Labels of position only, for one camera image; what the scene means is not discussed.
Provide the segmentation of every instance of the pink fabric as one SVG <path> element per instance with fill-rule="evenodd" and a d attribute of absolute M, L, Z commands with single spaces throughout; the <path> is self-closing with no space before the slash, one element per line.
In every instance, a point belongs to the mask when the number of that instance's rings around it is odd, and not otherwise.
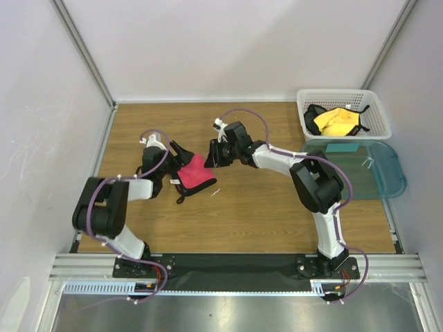
<path fill-rule="evenodd" d="M 195 154 L 191 162 L 177 172 L 185 188 L 191 189 L 215 178 L 213 171 L 210 168 L 205 168 L 204 163 L 203 157 Z"/>

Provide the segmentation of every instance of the wooden table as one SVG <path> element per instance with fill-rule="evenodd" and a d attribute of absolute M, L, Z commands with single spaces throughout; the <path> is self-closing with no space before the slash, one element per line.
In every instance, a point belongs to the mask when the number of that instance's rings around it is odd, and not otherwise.
<path fill-rule="evenodd" d="M 295 102 L 121 104 L 116 114 L 101 176 L 130 175 L 141 164 L 140 133 L 164 130 L 182 147 L 206 158 L 216 138 L 215 118 L 235 107 L 264 116 L 277 147 L 299 151 L 304 143 Z M 240 120 L 253 140 L 264 139 L 264 126 L 245 112 Z M 214 169 L 217 183 L 188 197 L 181 205 L 175 187 L 163 179 L 156 199 L 128 203 L 126 222 L 153 252 L 314 252 L 317 234 L 311 212 L 298 200 L 292 180 L 239 162 Z M 341 211 L 344 238 L 368 252 L 394 252 L 380 200 L 353 201 Z M 83 236 L 79 252 L 106 250 Z"/>

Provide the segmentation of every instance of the white backdrop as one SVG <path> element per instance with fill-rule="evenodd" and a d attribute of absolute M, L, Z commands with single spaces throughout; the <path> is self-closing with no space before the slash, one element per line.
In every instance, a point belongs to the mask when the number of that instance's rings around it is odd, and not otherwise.
<path fill-rule="evenodd" d="M 49 0 L 0 1 L 0 44 L 0 331 L 23 277 L 31 331 L 109 109 Z"/>
<path fill-rule="evenodd" d="M 371 89 L 392 124 L 408 187 L 393 201 L 404 245 L 418 252 L 443 317 L 443 2 L 420 1 Z"/>
<path fill-rule="evenodd" d="M 65 0 L 114 99 L 359 88 L 405 0 Z"/>

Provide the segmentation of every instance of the black fabric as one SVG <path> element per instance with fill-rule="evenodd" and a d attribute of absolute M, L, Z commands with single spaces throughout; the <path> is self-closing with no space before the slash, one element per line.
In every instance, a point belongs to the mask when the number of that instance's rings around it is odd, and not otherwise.
<path fill-rule="evenodd" d="M 321 131 L 318 128 L 317 124 L 314 122 L 314 119 L 324 112 L 327 112 L 327 109 L 320 105 L 310 104 L 307 107 L 307 112 L 304 114 L 303 117 L 305 118 L 306 128 L 312 135 L 321 135 Z"/>
<path fill-rule="evenodd" d="M 360 114 L 363 114 L 363 113 L 365 113 L 369 108 L 370 108 L 370 105 L 366 105 L 366 107 L 362 110 L 362 112 L 351 111 L 350 109 L 348 109 L 348 111 L 350 111 L 350 112 L 354 112 L 354 113 L 360 113 Z M 363 126 L 363 125 L 361 124 L 361 117 L 359 116 L 359 124 L 358 124 L 357 126 L 355 126 L 354 128 L 352 128 L 352 130 L 351 130 L 349 133 L 347 133 L 346 136 L 355 136 L 355 135 L 357 135 L 357 134 L 359 133 L 360 130 L 364 130 L 364 131 L 368 132 L 368 131 L 371 130 L 371 129 L 369 129 L 369 128 L 367 128 L 367 127 L 365 127 L 365 126 Z"/>
<path fill-rule="evenodd" d="M 175 185 L 175 189 L 177 189 L 177 191 L 181 195 L 176 201 L 177 204 L 182 204 L 185 201 L 185 197 L 192 196 L 192 195 L 196 194 L 197 192 L 200 192 L 203 189 L 206 189 L 207 187 L 210 187 L 211 185 L 213 185 L 217 182 L 216 178 L 210 178 L 209 180 L 200 183 L 196 187 L 187 188 L 187 187 L 185 187 L 185 185 L 183 184 L 183 182 L 180 179 L 180 176 L 177 173 L 173 174 L 172 178 L 174 180 L 180 181 L 179 185 Z"/>

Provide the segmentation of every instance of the transparent plastic lid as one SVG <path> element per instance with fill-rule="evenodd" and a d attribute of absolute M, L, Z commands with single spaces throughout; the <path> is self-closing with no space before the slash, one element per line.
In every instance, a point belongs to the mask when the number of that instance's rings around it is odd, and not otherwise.
<path fill-rule="evenodd" d="M 303 152 L 321 150 L 351 180 L 355 199 L 391 199 L 403 194 L 406 177 L 398 155 L 380 140 L 310 140 Z M 345 187 L 342 197 L 348 197 Z"/>

